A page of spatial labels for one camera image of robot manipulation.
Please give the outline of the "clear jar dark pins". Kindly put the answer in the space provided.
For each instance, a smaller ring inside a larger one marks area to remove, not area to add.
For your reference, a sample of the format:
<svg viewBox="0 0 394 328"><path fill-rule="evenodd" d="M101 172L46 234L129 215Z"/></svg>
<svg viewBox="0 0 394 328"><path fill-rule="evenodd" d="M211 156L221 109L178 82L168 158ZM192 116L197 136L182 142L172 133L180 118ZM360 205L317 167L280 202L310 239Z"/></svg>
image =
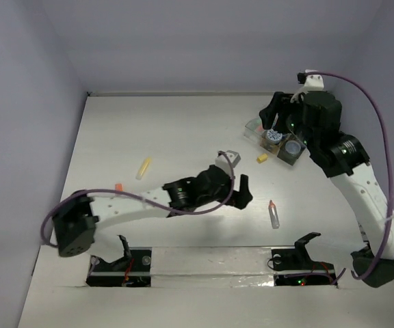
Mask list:
<svg viewBox="0 0 394 328"><path fill-rule="evenodd" d="M295 140L289 140L285 143L285 152L292 157L297 157L302 152L302 145Z"/></svg>

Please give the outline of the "orange tip clear marker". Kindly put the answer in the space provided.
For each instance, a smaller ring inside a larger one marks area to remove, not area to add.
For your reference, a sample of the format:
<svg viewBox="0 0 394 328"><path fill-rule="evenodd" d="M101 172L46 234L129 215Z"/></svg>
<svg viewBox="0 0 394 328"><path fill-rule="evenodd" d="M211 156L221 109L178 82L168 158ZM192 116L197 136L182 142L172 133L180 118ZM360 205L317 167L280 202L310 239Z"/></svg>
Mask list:
<svg viewBox="0 0 394 328"><path fill-rule="evenodd" d="M269 210L272 228L279 229L280 222L279 222L279 218L278 218L277 208L276 208L275 203L272 200L270 200L270 202L269 202L268 210Z"/></svg>

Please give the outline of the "yellow marker cap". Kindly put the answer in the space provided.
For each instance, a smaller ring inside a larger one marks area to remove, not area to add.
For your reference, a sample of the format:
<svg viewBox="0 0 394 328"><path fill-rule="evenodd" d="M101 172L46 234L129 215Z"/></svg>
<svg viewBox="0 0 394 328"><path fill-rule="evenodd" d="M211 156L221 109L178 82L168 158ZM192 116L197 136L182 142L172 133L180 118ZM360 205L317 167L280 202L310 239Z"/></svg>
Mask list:
<svg viewBox="0 0 394 328"><path fill-rule="evenodd" d="M263 163L266 160L268 160L268 154L261 154L257 157L257 162L258 163Z"/></svg>

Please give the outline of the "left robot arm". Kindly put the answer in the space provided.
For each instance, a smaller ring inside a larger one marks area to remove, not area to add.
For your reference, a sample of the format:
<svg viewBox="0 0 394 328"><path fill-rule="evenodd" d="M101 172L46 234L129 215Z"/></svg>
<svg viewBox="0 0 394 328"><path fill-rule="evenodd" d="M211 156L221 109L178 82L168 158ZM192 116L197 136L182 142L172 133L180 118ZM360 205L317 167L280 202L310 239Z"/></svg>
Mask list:
<svg viewBox="0 0 394 328"><path fill-rule="evenodd" d="M123 249L124 234L108 237L106 229L140 219L203 215L210 210L202 210L202 206L212 202L243 210L252 201L248 176L241 175L237 191L234 182L223 169L210 165L196 177L141 194L109 189L78 191L51 213L58 254L69 258L87 252L121 270L129 263L129 252Z"/></svg>

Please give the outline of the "yellow highlighter marker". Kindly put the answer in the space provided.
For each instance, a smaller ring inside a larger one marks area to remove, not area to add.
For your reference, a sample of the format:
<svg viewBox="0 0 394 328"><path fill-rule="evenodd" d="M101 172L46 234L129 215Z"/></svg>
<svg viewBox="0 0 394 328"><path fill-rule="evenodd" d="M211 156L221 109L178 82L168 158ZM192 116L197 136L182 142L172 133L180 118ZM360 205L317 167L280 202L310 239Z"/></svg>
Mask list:
<svg viewBox="0 0 394 328"><path fill-rule="evenodd" d="M138 169L137 174L135 176L135 178L137 180L141 180L144 177L149 165L151 164L151 161L152 161L152 159L150 157L147 157L143 160L143 162L140 165L140 168Z"/></svg>

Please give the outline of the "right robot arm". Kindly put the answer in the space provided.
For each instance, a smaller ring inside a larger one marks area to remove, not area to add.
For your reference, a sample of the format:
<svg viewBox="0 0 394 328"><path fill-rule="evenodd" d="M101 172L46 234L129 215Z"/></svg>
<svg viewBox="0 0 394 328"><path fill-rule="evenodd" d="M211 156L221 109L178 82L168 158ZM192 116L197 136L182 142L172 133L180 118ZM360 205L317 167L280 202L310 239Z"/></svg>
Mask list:
<svg viewBox="0 0 394 328"><path fill-rule="evenodd" d="M341 192L368 240L352 252L352 272L379 288L394 280L394 210L361 142L341 131L341 112L341 103L328 92L275 92L259 117L265 130L296 136Z"/></svg>

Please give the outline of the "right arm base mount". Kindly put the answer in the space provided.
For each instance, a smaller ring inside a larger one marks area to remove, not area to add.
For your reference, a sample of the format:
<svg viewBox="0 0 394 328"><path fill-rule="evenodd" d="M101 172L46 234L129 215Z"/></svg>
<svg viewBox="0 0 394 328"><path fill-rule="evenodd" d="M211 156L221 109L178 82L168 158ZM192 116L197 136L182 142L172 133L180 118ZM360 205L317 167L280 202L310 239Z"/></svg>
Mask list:
<svg viewBox="0 0 394 328"><path fill-rule="evenodd" d="M292 247L271 250L267 267L274 273L276 286L336 286L337 274L334 265L311 259L306 245L321 236L311 232L299 238Z"/></svg>

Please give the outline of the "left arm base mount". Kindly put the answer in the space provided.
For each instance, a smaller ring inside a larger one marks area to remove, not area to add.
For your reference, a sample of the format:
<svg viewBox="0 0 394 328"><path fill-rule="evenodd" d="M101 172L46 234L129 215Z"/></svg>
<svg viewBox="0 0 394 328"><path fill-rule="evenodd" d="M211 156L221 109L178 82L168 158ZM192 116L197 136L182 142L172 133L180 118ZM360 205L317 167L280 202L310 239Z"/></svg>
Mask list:
<svg viewBox="0 0 394 328"><path fill-rule="evenodd" d="M118 237L122 256L113 262L92 256L86 284L90 287L151 287L152 248L129 247L123 235Z"/></svg>

